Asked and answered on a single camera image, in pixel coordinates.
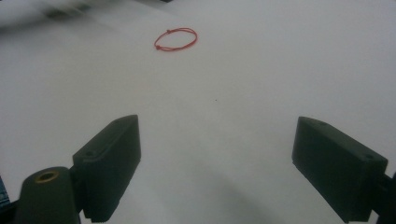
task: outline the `red cord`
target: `red cord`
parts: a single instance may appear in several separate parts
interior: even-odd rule
[[[179,47],[179,48],[162,47],[162,46],[159,46],[159,45],[157,44],[158,41],[160,41],[160,39],[163,38],[165,35],[170,35],[170,34],[172,34],[172,33],[174,33],[174,32],[186,32],[186,33],[190,33],[190,34],[195,35],[195,39],[192,40],[192,41],[190,42],[190,44],[187,44],[187,45],[185,45],[185,46],[183,46],[183,47]],[[158,49],[158,50],[163,50],[163,51],[176,51],[176,50],[181,50],[181,49],[186,49],[186,48],[191,47],[192,45],[194,45],[194,44],[197,42],[197,40],[198,40],[198,34],[197,34],[194,30],[192,30],[192,29],[190,29],[190,28],[177,28],[177,29],[174,29],[174,30],[167,30],[163,35],[160,35],[160,37],[158,37],[157,40],[154,42],[154,47],[155,47],[156,49]]]

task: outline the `red string bracelet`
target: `red string bracelet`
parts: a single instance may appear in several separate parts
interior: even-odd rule
[[[183,47],[179,47],[179,48],[162,47],[162,46],[159,46],[157,44],[158,41],[160,41],[161,38],[163,38],[166,35],[170,35],[170,34],[172,34],[174,32],[190,33],[190,34],[193,34],[195,36],[195,38],[194,38],[194,40],[192,40],[190,42],[190,44],[187,44],[187,45],[185,45]],[[177,28],[177,29],[174,29],[174,30],[167,30],[163,35],[160,35],[160,37],[158,37],[157,40],[154,42],[154,47],[156,49],[158,49],[158,50],[163,50],[163,51],[176,51],[176,50],[181,50],[181,49],[186,49],[186,48],[191,47],[192,45],[194,45],[197,42],[197,40],[198,40],[198,34],[194,30],[192,30],[190,28]]]

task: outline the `white table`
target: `white table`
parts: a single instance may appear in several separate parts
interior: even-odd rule
[[[394,0],[119,0],[67,21],[44,19],[38,3],[0,2],[0,175],[12,201],[24,178],[70,167],[130,114],[142,161],[108,223],[342,223],[291,163],[299,116],[396,171]],[[152,46],[177,27],[198,43]]]

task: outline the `red loop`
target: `red loop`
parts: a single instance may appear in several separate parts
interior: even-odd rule
[[[190,33],[190,34],[193,34],[195,36],[195,38],[194,38],[194,40],[192,40],[190,42],[190,44],[187,44],[187,45],[185,45],[183,47],[179,47],[179,48],[161,47],[161,46],[157,45],[158,41],[160,41],[161,38],[163,38],[165,35],[170,35],[174,32]],[[154,47],[155,47],[155,49],[163,50],[163,51],[176,51],[176,50],[181,50],[181,49],[186,49],[186,48],[191,47],[192,45],[194,45],[197,42],[197,40],[198,40],[198,34],[194,30],[192,30],[190,28],[177,28],[174,30],[166,30],[166,32],[164,34],[160,35],[160,37],[158,37],[157,40],[154,42]]]

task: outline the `red bracelet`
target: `red bracelet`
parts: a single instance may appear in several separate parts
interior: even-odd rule
[[[163,38],[165,35],[170,35],[170,34],[172,34],[172,33],[174,33],[174,32],[186,32],[186,33],[190,33],[190,34],[195,35],[195,39],[192,40],[192,42],[190,42],[190,44],[187,44],[187,45],[185,45],[185,46],[183,46],[183,47],[179,47],[179,48],[162,47],[162,46],[159,46],[159,45],[157,44],[158,41],[159,41],[161,38]],[[198,40],[198,34],[197,34],[195,31],[193,31],[192,29],[190,29],[190,28],[177,28],[177,29],[174,29],[174,30],[167,30],[163,35],[160,35],[160,37],[158,37],[157,40],[154,42],[154,47],[155,47],[156,49],[158,49],[158,50],[163,50],[163,51],[176,51],[176,50],[181,50],[181,49],[186,49],[186,48],[191,47],[192,45],[194,45],[194,44],[197,42],[197,40]]]

